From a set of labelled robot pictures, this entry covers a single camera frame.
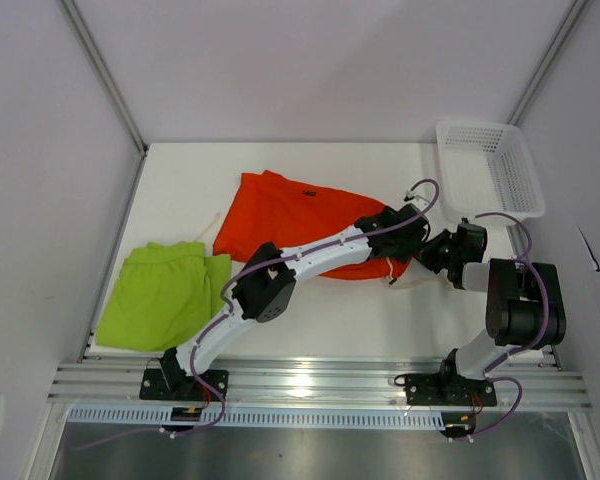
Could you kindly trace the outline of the orange shorts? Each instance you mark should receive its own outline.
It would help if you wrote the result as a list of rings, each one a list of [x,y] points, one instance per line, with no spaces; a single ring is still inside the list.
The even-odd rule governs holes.
[[[269,170],[244,173],[213,253],[245,263],[264,243],[278,248],[308,244],[384,208],[370,197],[293,181]]]

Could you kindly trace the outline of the lime green shorts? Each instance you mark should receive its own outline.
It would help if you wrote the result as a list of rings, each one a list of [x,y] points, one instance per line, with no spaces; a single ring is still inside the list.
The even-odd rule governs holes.
[[[197,334],[223,306],[232,273],[228,254],[207,253],[203,237],[148,241],[124,258],[94,331],[98,347],[159,352]]]

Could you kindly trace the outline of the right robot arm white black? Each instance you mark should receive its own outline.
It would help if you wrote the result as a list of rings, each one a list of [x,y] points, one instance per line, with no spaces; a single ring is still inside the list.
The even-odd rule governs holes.
[[[485,327],[469,344],[452,350],[437,373],[409,380],[407,393],[452,404],[490,394],[490,374],[507,360],[564,339],[566,313],[556,267],[523,259],[484,262],[487,241],[484,227],[464,221],[416,253],[426,269],[446,271],[453,287],[486,294]]]

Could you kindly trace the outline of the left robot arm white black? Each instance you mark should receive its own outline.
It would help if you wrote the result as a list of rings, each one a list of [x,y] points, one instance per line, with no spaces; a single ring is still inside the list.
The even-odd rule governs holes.
[[[228,345],[251,327],[285,312],[299,284],[376,258],[408,262],[426,234],[426,213],[432,206],[413,198],[399,210],[387,207],[309,244],[281,249],[272,242],[261,245],[222,287],[222,309],[198,333],[167,349],[159,359],[166,397],[189,398],[202,382],[200,375]]]

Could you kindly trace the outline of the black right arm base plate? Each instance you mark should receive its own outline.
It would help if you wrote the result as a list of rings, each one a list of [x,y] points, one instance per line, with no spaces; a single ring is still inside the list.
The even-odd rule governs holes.
[[[393,379],[411,406],[495,407],[495,387],[486,380],[469,380],[441,373],[406,373]]]

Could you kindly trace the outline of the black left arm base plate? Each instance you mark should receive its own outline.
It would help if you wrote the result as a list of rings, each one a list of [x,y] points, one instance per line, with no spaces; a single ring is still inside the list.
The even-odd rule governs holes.
[[[208,370],[201,375],[201,378],[222,395],[227,393],[229,385],[227,370]],[[209,396],[194,377],[185,376],[183,381],[171,386],[167,384],[159,368],[149,368],[143,373],[139,398],[146,401],[205,402],[208,401]]]

